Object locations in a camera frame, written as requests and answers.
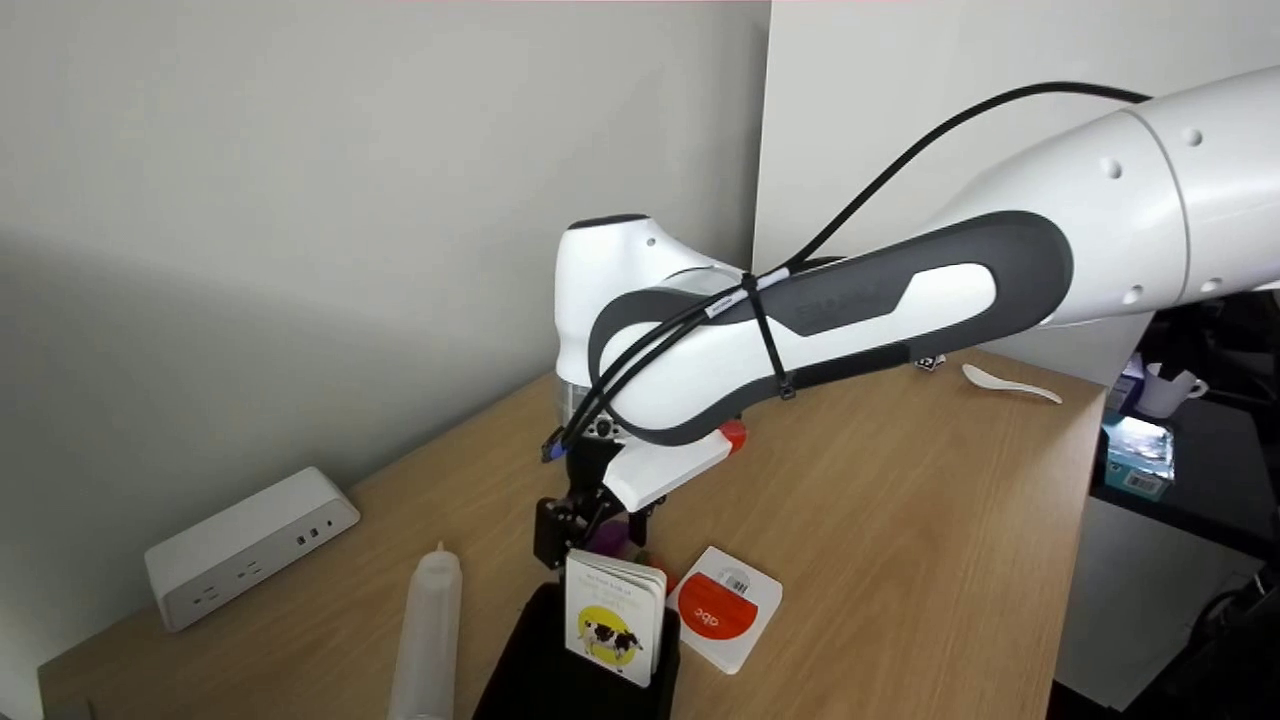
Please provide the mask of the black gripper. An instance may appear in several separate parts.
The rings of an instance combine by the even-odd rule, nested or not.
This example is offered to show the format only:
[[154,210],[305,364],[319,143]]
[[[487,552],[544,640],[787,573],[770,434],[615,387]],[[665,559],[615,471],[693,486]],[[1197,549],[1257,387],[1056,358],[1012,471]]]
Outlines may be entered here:
[[604,519],[626,519],[626,543],[615,557],[635,557],[646,543],[646,516],[626,512],[606,486],[604,471],[619,449],[613,440],[557,440],[553,461],[566,471],[566,490],[559,500],[544,497],[534,502],[532,557],[559,568],[571,549],[591,552],[591,536]]

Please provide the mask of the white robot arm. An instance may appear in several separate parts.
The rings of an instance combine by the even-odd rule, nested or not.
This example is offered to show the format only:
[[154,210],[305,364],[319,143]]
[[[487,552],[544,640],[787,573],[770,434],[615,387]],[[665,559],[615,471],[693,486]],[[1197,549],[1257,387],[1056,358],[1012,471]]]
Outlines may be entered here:
[[534,509],[559,565],[606,519],[716,467],[752,403],[1043,325],[1158,313],[1280,279],[1280,73],[1115,107],[974,174],[922,232],[863,256],[805,242],[769,270],[651,216],[557,246],[566,490]]

